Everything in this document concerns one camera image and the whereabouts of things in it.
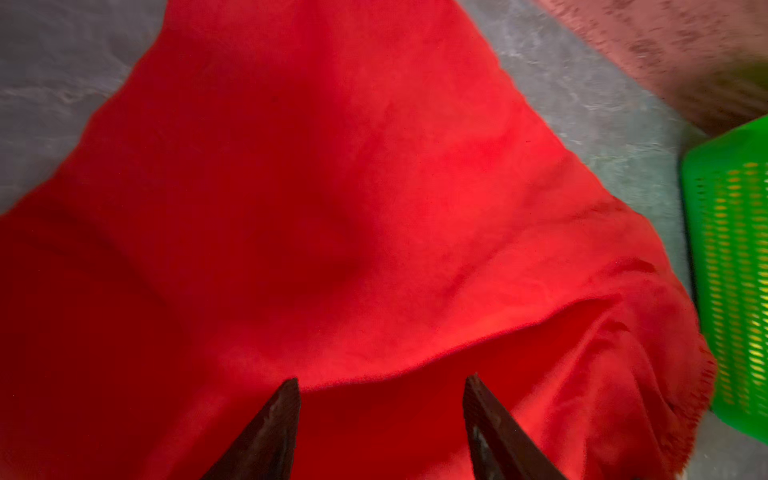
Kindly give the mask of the green plastic basket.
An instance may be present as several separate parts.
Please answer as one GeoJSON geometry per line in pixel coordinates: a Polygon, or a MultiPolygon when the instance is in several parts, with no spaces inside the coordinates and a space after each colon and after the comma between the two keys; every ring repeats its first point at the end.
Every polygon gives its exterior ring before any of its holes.
{"type": "Polygon", "coordinates": [[[681,185],[701,331],[717,363],[711,409],[766,442],[766,118],[690,150],[681,185]]]}

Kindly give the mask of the red shorts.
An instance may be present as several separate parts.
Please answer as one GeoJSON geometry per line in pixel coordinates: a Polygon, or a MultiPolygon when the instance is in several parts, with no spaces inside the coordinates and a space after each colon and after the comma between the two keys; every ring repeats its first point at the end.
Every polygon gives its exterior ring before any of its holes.
{"type": "Polygon", "coordinates": [[[1,218],[1,475],[468,479],[478,374],[571,479],[672,479],[715,365],[651,224],[453,1],[172,1],[1,218]]]}

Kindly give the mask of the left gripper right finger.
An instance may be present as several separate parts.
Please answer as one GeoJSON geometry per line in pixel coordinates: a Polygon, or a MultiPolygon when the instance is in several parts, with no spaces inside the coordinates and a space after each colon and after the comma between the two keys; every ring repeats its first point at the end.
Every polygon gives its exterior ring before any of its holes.
{"type": "Polygon", "coordinates": [[[477,480],[565,480],[476,375],[466,379],[463,415],[477,480]]]}

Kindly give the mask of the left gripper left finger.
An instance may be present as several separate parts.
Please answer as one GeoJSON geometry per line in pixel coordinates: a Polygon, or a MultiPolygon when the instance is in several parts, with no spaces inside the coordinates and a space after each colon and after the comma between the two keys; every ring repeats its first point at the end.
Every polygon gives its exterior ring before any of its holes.
{"type": "Polygon", "coordinates": [[[300,418],[297,378],[284,381],[201,480],[288,480],[300,418]]]}

